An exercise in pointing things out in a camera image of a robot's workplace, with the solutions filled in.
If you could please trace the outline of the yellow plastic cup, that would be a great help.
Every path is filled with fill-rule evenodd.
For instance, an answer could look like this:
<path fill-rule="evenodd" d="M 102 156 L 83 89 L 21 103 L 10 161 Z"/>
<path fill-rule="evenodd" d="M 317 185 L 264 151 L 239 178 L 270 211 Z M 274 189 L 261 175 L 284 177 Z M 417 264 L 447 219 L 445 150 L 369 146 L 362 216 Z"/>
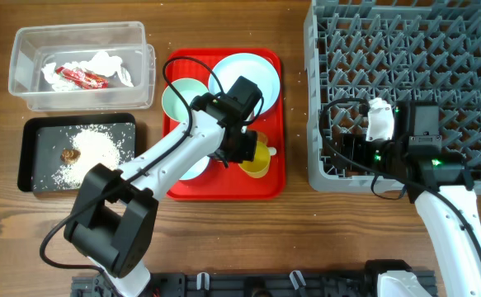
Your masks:
<path fill-rule="evenodd" d="M 244 161 L 238 166 L 251 178 L 262 178 L 268 173 L 271 158 L 276 156 L 276 153 L 276 148 L 268 145 L 268 137 L 262 132 L 257 132 L 254 159 Z"/>

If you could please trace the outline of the light blue bowl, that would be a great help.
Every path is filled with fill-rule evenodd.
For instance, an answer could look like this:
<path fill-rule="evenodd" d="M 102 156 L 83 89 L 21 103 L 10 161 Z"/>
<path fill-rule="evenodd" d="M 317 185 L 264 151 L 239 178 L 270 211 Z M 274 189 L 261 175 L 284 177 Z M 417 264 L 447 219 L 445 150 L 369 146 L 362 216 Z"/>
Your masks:
<path fill-rule="evenodd" d="M 188 181 L 197 178 L 199 175 L 201 175 L 206 168 L 208 167 L 210 163 L 210 158 L 205 156 L 202 159 L 200 159 L 197 163 L 195 163 L 193 166 L 189 168 L 187 172 L 185 172 L 181 177 L 181 181 Z"/>

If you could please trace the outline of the mint green bowl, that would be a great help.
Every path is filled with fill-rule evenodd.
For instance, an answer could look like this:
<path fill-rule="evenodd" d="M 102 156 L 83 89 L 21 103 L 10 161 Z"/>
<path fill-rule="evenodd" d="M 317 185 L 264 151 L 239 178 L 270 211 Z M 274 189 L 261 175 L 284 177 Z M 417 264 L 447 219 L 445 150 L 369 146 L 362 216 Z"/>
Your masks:
<path fill-rule="evenodd" d="M 182 95 L 188 106 L 196 96 L 204 95 L 208 92 L 207 86 L 194 78 L 180 78 L 172 82 L 172 85 Z M 188 112 L 182 100 L 170 87 L 166 87 L 163 92 L 162 106 L 164 113 L 171 120 L 180 122 L 188 117 Z"/>

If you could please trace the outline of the light blue plate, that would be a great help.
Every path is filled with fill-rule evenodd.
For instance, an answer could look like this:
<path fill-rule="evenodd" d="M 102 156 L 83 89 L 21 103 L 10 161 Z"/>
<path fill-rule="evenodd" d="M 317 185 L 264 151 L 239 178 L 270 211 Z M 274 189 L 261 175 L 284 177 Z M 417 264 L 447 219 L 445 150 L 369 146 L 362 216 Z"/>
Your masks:
<path fill-rule="evenodd" d="M 264 98 L 262 116 L 268 116 L 278 101 L 280 78 L 275 67 L 262 56 L 249 53 L 232 54 L 221 59 L 212 71 L 226 92 L 240 76 L 255 83 Z"/>

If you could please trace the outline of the white rice pile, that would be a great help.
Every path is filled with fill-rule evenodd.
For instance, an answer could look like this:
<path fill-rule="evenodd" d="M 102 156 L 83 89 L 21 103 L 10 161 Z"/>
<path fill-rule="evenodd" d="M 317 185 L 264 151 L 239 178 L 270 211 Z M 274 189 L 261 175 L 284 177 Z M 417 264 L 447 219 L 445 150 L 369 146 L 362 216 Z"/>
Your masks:
<path fill-rule="evenodd" d="M 136 126 L 132 122 L 43 127 L 35 133 L 34 192 L 77 190 L 87 172 L 101 163 L 111 170 L 135 156 Z M 64 149 L 81 155 L 64 164 Z"/>

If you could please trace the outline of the white tissue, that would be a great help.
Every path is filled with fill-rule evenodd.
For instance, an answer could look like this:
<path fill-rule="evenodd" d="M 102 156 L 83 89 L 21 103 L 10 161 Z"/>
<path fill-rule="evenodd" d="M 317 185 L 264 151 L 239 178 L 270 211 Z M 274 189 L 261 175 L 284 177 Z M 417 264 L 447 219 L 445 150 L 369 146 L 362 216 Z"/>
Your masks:
<path fill-rule="evenodd" d="M 107 88 L 134 86 L 130 72 L 124 66 L 123 59 L 120 56 L 110 56 L 106 51 L 98 51 L 90 60 L 72 61 L 64 64 L 57 64 L 56 62 L 45 64 L 41 68 L 41 73 L 44 80 L 55 92 L 87 90 L 60 77 L 55 70 L 62 66 L 65 68 L 80 68 L 86 72 L 94 73 L 108 81 Z"/>

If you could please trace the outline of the red snack wrapper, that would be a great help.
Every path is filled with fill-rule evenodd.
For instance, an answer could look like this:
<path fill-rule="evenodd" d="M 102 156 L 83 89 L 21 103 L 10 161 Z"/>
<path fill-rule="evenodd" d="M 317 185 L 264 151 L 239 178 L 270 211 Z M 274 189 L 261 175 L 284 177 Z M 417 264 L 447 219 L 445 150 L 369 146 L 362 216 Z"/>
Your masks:
<path fill-rule="evenodd" d="M 94 73 L 89 73 L 80 68 L 65 68 L 59 67 L 55 72 L 62 78 L 70 81 L 82 89 L 103 89 L 108 87 L 108 81 L 97 76 Z"/>

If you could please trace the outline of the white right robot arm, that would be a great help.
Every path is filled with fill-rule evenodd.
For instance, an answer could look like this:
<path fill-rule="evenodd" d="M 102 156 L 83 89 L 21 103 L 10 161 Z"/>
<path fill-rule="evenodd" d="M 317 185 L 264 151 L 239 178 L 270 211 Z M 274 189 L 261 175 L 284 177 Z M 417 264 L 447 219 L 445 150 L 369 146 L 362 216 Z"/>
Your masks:
<path fill-rule="evenodd" d="M 333 158 L 375 177 L 402 183 L 430 236 L 449 296 L 481 296 L 481 222 L 474 181 L 441 136 L 405 132 L 389 139 L 325 139 Z"/>

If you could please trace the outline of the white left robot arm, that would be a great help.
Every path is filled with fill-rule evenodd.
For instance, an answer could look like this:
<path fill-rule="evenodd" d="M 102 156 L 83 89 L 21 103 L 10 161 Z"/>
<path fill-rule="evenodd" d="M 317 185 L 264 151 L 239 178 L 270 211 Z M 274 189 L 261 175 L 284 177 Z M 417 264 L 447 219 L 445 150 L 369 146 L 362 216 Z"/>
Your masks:
<path fill-rule="evenodd" d="M 143 296 L 151 273 L 142 258 L 151 243 L 158 203 L 198 161 L 254 158 L 257 134 L 245 131 L 261 95 L 198 96 L 188 117 L 152 148 L 111 170 L 101 164 L 85 176 L 64 237 L 92 261 L 118 296 Z"/>

